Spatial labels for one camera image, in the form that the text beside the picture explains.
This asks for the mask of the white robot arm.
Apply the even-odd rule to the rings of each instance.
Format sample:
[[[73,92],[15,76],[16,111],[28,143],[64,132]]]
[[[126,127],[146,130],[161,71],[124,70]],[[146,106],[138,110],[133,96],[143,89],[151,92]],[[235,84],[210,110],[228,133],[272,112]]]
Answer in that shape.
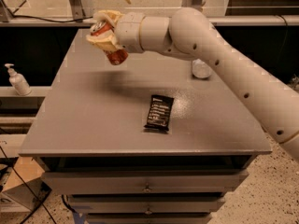
[[[272,138],[299,161],[298,92],[233,48],[200,11],[184,7],[170,17],[151,17],[100,10],[93,19],[112,26],[101,35],[86,35],[101,50],[154,51],[205,62]]]

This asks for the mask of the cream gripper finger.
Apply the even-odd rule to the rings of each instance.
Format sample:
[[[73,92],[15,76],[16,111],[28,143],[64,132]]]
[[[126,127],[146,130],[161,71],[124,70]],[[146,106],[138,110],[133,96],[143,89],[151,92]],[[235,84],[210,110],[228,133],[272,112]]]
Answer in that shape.
[[[96,21],[107,21],[112,26],[115,26],[119,19],[123,16],[122,13],[120,13],[117,10],[99,10],[93,14],[93,18]]]
[[[112,35],[86,35],[87,41],[93,46],[106,51],[115,51],[114,37]]]

